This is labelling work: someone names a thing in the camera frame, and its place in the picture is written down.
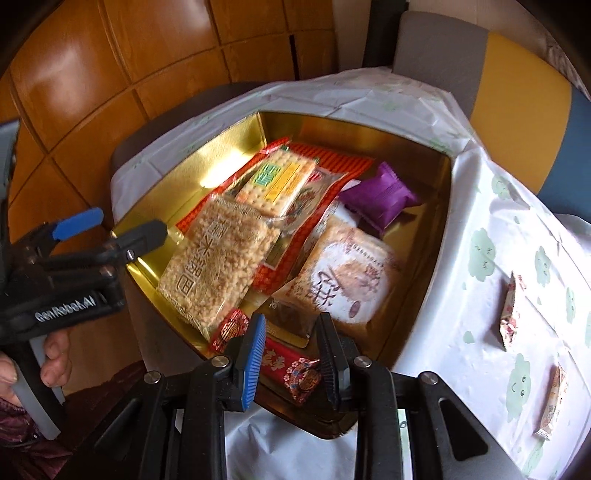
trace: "screw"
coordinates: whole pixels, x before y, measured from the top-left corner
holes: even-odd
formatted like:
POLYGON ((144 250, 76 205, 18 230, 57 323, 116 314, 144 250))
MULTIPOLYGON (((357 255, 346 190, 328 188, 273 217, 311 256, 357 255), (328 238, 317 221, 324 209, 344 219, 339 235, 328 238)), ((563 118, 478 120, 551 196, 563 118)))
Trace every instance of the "screw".
POLYGON ((154 385, 160 381, 162 374, 157 370, 152 370, 144 375, 144 382, 154 385))
POLYGON ((437 382, 439 382, 439 377, 433 372, 423 372, 419 377, 421 377, 422 382, 427 385, 436 385, 437 382))
POLYGON ((359 368, 367 368, 371 365, 371 358, 365 355, 359 355, 355 357, 353 363, 357 365, 359 368))
POLYGON ((230 363, 230 359, 225 355, 218 355, 212 358, 212 365, 214 367, 223 368, 230 363))
POLYGON ((103 277, 109 278, 113 278, 116 274, 115 267, 111 267, 110 265, 105 265, 104 267, 101 267, 99 272, 103 277))

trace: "red candy wrapper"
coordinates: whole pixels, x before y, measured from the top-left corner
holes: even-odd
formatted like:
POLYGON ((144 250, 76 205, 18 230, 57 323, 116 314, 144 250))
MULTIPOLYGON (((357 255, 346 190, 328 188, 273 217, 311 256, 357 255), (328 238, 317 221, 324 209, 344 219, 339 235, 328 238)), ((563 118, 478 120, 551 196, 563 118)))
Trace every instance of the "red candy wrapper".
POLYGON ((209 348, 214 352, 223 353, 230 339, 246 333, 249 320, 242 310, 233 309, 217 327, 209 348))
POLYGON ((284 385, 297 404, 302 405, 320 383, 319 368, 319 359, 310 360, 267 337, 261 373, 284 385))
POLYGON ((521 278, 521 275, 511 274, 511 282, 509 283, 509 291, 505 299, 503 313, 501 314, 501 339, 506 351, 509 351, 515 341, 515 335, 519 328, 519 321, 521 320, 521 309, 523 307, 525 298, 526 286, 521 278))

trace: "cartoon cloud print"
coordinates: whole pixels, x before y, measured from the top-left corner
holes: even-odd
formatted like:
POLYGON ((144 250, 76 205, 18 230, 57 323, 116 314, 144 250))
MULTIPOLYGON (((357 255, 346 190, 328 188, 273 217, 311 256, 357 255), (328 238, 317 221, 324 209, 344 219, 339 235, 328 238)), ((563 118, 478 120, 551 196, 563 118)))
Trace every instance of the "cartoon cloud print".
POLYGON ((509 182, 506 178, 500 175, 495 175, 491 182, 492 193, 497 195, 500 199, 509 200, 511 194, 509 193, 509 182))
POLYGON ((468 272, 478 281, 485 281, 495 271, 496 249, 486 230, 481 228, 472 234, 468 272))
POLYGON ((530 378, 530 363, 525 361, 521 353, 515 358, 515 367, 509 376, 509 384, 507 385, 507 399, 506 406, 507 422, 519 418, 523 405, 530 397, 531 378, 530 378))
POLYGON ((535 448, 531 451, 530 456, 527 458, 523 470, 523 473, 526 477, 531 475, 531 472, 535 470, 535 468, 540 464, 540 460, 542 460, 542 455, 544 454, 544 442, 540 441, 535 446, 535 448))
POLYGON ((527 210, 530 206, 521 198, 515 186, 505 177, 495 175, 491 181, 492 193, 497 195, 501 200, 513 200, 518 205, 525 207, 527 210))
POLYGON ((566 289, 566 321, 573 323, 574 317, 577 315, 577 310, 574 306, 574 292, 566 289))
POLYGON ((535 253, 535 272, 538 283, 543 287, 550 283, 551 266, 552 262, 548 258, 548 255, 546 255, 544 247, 540 247, 540 249, 535 253))

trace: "white tablecloth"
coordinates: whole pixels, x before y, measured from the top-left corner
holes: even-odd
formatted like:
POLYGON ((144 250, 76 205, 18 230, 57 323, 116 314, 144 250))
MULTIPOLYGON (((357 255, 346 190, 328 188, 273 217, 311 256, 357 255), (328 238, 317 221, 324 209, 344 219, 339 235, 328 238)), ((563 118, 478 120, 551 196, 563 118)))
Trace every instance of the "white tablecloth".
MULTIPOLYGON (((394 371, 439 373, 526 476, 547 480, 563 472, 591 426, 588 225, 563 219, 577 241, 491 161, 450 94, 386 69, 270 84, 188 120, 115 174, 115 219, 190 153, 256 111, 343 119, 450 156, 452 197, 439 260, 394 371), (505 352, 498 320, 512 271, 522 275, 527 301, 514 349, 505 352), (544 443, 533 433, 558 363, 569 390, 544 443)), ((320 440, 258 407, 226 415, 226 448, 231 479, 353 478, 355 431, 320 440)))

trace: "finger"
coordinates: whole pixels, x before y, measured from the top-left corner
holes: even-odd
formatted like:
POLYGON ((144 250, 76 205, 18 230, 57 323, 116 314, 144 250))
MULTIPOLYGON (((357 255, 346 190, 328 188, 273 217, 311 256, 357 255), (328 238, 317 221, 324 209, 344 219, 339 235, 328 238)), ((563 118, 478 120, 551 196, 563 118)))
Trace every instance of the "finger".
POLYGON ((15 395, 10 385, 6 383, 0 382, 0 398, 3 398, 7 402, 12 403, 17 407, 22 407, 21 401, 15 395))
POLYGON ((44 344, 45 354, 54 360, 70 350, 70 331, 58 330, 47 335, 44 344))
POLYGON ((48 387, 55 387, 57 380, 67 371, 68 355, 63 353, 55 360, 46 360, 41 367, 41 380, 48 387))
POLYGON ((12 385, 17 381, 17 370, 12 360, 0 352, 0 383, 12 385))
POLYGON ((65 384, 67 384, 70 381, 71 374, 72 374, 72 360, 68 359, 66 371, 64 372, 64 374, 60 378, 57 379, 56 387, 63 387, 65 384))

